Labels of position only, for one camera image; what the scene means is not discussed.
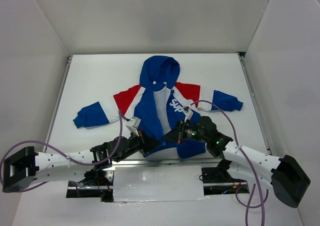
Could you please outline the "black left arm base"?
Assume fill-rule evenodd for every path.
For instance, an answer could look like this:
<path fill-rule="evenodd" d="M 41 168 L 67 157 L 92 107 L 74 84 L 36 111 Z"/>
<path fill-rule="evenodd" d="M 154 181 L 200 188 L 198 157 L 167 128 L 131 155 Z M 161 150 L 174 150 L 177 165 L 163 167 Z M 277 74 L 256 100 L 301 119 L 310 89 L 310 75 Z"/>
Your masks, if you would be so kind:
<path fill-rule="evenodd" d="M 79 182 L 69 181 L 66 198 L 99 198 L 101 202 L 113 202 L 114 170 L 91 170 Z"/>

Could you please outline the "blue white red hooded jacket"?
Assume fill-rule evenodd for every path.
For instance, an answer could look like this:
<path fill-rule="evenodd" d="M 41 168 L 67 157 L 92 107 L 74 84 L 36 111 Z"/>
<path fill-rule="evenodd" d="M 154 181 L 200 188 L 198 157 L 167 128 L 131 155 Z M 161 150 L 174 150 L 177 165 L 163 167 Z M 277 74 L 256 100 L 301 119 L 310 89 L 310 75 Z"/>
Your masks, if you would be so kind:
<path fill-rule="evenodd" d="M 191 122 L 201 111 L 240 111 L 243 103 L 233 95 L 204 86 L 178 82 L 180 65 L 173 57 L 152 56 L 143 63 L 139 84 L 102 101 L 81 108 L 73 120 L 77 128 L 91 128 L 118 121 L 119 112 L 140 119 L 139 129 L 161 140 L 179 120 L 183 106 L 191 105 Z"/>

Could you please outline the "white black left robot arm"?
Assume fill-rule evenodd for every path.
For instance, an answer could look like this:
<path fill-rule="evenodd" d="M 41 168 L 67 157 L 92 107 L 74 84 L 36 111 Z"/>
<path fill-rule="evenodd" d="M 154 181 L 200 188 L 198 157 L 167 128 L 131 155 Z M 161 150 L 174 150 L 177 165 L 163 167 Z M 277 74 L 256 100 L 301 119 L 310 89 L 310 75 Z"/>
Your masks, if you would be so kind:
<path fill-rule="evenodd" d="M 74 181 L 93 185 L 103 170 L 136 152 L 149 154 L 161 142 L 148 137 L 142 130 L 129 138 L 117 137 L 85 151 L 61 155 L 36 152 L 33 146 L 25 147 L 2 161 L 3 192 L 23 192 L 31 185 L 50 181 Z"/>

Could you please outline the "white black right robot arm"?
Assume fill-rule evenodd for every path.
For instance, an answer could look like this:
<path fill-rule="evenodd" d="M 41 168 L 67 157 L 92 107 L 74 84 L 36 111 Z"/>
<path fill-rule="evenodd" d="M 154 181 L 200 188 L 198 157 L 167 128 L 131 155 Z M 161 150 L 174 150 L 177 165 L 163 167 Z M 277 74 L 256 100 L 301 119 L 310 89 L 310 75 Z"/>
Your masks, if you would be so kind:
<path fill-rule="evenodd" d="M 260 184 L 292 208 L 299 206 L 311 183 L 292 156 L 272 156 L 237 144 L 219 132 L 207 116 L 200 117 L 196 125 L 184 120 L 178 121 L 175 128 L 163 136 L 163 140 L 177 144 L 191 141 L 205 143 L 213 157 L 221 158 L 221 167 L 217 170 L 220 180 L 230 181 L 234 178 Z"/>

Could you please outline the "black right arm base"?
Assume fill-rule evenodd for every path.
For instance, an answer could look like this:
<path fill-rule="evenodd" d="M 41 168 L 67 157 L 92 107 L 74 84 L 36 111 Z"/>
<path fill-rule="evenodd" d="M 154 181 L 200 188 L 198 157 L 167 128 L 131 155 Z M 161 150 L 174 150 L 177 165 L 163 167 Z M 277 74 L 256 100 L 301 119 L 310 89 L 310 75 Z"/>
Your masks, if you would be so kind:
<path fill-rule="evenodd" d="M 216 167 L 202 167 L 198 179 L 203 183 L 203 193 L 207 196 L 249 193 L 247 182 L 232 178 L 221 163 Z"/>

